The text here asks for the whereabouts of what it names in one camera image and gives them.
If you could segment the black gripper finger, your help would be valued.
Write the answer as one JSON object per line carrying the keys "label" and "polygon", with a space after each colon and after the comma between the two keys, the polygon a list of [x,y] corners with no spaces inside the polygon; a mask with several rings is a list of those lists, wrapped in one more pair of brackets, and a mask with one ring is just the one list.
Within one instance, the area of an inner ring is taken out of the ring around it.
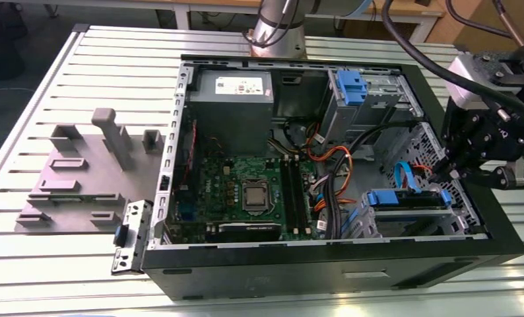
{"label": "black gripper finger", "polygon": [[446,118],[443,123],[444,154],[434,167],[434,181],[450,181],[462,175],[471,160],[470,137],[479,127],[479,112],[464,110],[455,100],[448,100]]}
{"label": "black gripper finger", "polygon": [[479,166],[454,169],[451,176],[486,188],[524,190],[524,158],[508,161],[492,171],[483,170]]}

